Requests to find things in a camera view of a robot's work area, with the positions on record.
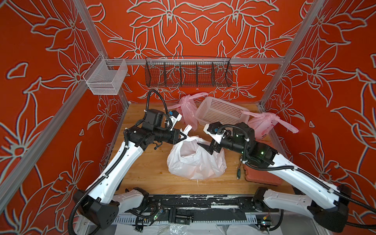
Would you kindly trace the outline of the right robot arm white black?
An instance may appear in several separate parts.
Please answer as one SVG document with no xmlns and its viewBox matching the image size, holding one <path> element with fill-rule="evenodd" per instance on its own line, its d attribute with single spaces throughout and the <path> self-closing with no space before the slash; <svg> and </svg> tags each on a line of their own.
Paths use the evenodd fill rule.
<svg viewBox="0 0 376 235">
<path fill-rule="evenodd" d="M 345 226 L 374 230 L 374 224 L 357 224 L 348 221 L 349 203 L 359 205 L 372 213 L 375 208 L 352 199 L 352 191 L 345 185 L 336 186 L 310 174 L 267 144 L 257 142 L 254 130 L 246 123 L 235 125 L 214 122 L 204 127 L 212 137 L 210 145 L 201 147 L 209 154 L 227 149 L 241 155 L 242 163 L 256 171 L 269 172 L 302 192 L 301 195 L 280 193 L 259 188 L 253 196 L 258 210 L 279 209 L 312 218 L 320 226 L 335 233 Z"/>
</svg>

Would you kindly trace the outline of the pink printed plastic bag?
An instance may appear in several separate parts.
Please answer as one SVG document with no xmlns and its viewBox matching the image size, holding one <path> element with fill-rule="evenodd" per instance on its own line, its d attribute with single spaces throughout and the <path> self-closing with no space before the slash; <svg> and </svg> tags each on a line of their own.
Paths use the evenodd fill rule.
<svg viewBox="0 0 376 235">
<path fill-rule="evenodd" d="M 254 129 L 255 139 L 262 140 L 279 123 L 292 133 L 298 133 L 299 130 L 290 123 L 283 121 L 279 116 L 273 113 L 253 113 L 243 112 L 252 118 L 248 121 L 248 126 Z"/>
</svg>

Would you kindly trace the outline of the white plastic bag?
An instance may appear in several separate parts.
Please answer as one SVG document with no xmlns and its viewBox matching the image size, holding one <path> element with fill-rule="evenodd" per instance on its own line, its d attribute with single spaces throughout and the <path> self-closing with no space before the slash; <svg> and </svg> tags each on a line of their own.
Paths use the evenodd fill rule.
<svg viewBox="0 0 376 235">
<path fill-rule="evenodd" d="M 199 144 L 210 143 L 198 136 L 175 144 L 167 158 L 168 171 L 190 180 L 206 180 L 223 175 L 227 169 L 225 152 L 209 154 Z"/>
</svg>

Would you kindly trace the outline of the plain pink plastic bag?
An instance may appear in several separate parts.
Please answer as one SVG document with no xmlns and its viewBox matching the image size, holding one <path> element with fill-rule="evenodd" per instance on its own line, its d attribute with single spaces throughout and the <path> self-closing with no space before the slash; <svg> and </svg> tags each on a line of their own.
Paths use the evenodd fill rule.
<svg viewBox="0 0 376 235">
<path fill-rule="evenodd" d="M 198 128 L 198 120 L 195 117 L 197 106 L 194 102 L 194 99 L 201 98 L 207 96 L 208 93 L 201 92 L 194 95 L 187 95 L 182 97 L 178 104 L 174 104 L 168 106 L 167 108 L 170 109 L 180 109 L 178 111 L 179 114 L 182 115 L 184 122 L 186 125 L 190 125 L 193 130 L 197 130 Z"/>
</svg>

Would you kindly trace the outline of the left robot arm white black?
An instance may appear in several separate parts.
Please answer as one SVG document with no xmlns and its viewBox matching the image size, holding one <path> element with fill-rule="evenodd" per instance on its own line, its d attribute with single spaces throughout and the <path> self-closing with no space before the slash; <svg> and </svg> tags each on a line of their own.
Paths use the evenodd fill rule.
<svg viewBox="0 0 376 235">
<path fill-rule="evenodd" d="M 134 188 L 124 194 L 116 195 L 123 178 L 134 162 L 149 145 L 160 147 L 163 143 L 175 145 L 187 138 L 174 126 L 182 116 L 177 111 L 150 109 L 146 104 L 145 115 L 134 126 L 125 129 L 124 140 L 115 157 L 100 176 L 86 189 L 74 195 L 75 206 L 68 220 L 68 233 L 74 235 L 73 220 L 76 213 L 93 222 L 100 229 L 108 228 L 119 213 L 130 212 L 137 218 L 154 218 L 160 211 L 157 203 L 148 203 L 148 193 Z"/>
</svg>

